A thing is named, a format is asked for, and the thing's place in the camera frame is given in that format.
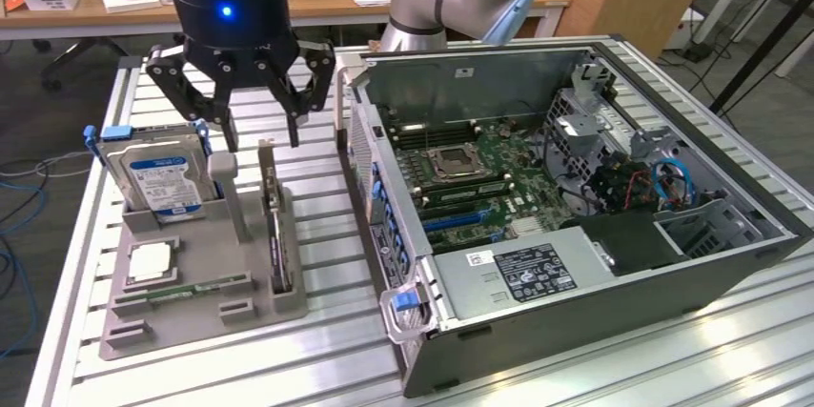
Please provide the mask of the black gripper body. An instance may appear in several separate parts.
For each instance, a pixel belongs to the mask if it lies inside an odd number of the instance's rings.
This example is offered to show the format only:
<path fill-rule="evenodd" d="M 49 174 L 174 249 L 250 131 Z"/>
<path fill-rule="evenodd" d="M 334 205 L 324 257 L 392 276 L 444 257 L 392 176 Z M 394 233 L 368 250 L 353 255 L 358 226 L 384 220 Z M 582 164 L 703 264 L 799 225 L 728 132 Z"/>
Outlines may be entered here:
<path fill-rule="evenodd" d="M 174 0 L 182 29 L 210 49 L 234 51 L 250 67 L 265 56 L 286 73 L 300 56 L 288 0 Z"/>

